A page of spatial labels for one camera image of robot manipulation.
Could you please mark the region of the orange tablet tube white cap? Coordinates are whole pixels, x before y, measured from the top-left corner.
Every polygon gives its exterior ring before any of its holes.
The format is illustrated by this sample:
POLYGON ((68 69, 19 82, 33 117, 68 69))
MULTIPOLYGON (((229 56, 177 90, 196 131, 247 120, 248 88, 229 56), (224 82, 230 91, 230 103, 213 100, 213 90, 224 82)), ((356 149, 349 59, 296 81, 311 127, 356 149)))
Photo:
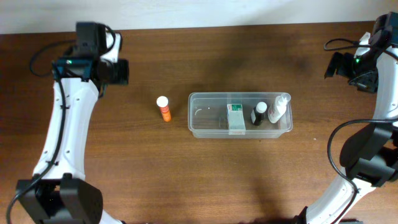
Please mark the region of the orange tablet tube white cap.
POLYGON ((156 103, 160 109, 163 120, 166 122, 171 121, 172 117, 169 110, 169 99, 166 96, 160 96, 156 103))

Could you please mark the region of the white green medicine box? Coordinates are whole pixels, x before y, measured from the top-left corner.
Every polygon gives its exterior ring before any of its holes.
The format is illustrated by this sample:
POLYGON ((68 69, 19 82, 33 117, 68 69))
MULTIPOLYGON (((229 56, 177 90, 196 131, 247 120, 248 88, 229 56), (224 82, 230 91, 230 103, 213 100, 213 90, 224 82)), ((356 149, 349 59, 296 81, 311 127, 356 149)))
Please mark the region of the white green medicine box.
POLYGON ((246 126, 241 104, 227 104, 227 119, 229 135, 245 135, 246 126))

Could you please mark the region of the dark bottle white cap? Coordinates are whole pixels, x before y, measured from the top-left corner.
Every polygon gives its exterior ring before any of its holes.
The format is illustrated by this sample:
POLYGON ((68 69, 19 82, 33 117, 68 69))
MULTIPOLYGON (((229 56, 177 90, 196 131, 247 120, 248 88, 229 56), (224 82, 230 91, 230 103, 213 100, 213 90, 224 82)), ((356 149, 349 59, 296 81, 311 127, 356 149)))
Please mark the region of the dark bottle white cap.
POLYGON ((261 125, 262 121, 265 118, 267 111, 267 104, 263 101, 259 102, 251 112, 251 122, 255 126, 261 125))

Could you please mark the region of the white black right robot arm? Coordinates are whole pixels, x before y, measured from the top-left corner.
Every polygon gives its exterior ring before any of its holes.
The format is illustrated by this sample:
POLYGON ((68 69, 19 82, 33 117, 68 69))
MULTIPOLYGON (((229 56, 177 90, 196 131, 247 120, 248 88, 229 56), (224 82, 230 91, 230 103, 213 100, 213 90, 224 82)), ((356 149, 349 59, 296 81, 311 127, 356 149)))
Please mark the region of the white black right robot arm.
POLYGON ((355 119, 337 126, 327 143, 327 156, 336 178, 324 194, 294 217, 293 223, 343 223, 343 217, 365 195, 397 180, 397 13, 379 16, 372 32, 359 41, 349 40, 341 54, 332 48, 333 56, 325 77, 341 75, 360 91, 377 95, 371 119, 355 119), (331 155, 333 138, 339 130, 363 123, 364 128, 344 143, 340 163, 331 155))

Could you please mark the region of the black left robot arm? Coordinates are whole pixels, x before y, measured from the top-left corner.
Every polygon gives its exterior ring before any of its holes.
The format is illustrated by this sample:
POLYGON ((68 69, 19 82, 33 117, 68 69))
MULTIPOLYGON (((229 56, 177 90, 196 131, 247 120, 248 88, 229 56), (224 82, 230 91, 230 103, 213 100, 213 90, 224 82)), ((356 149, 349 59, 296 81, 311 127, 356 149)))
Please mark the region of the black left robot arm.
POLYGON ((76 39, 52 62, 53 109, 32 178, 19 180, 19 202, 34 223, 119 223, 103 207, 99 189, 85 180, 91 114, 108 85, 129 83, 129 62, 118 57, 123 38, 98 22, 77 22, 76 39))

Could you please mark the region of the white spray bottle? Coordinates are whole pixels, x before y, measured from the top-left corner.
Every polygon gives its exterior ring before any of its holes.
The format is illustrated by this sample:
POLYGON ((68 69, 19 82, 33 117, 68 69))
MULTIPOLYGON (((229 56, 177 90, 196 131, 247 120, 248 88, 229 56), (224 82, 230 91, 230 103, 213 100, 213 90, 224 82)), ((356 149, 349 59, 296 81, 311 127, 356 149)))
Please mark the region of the white spray bottle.
POLYGON ((285 114, 287 105, 291 100, 291 96, 288 93, 283 93, 277 96, 273 104, 268 109, 268 118, 271 123, 276 123, 285 114))

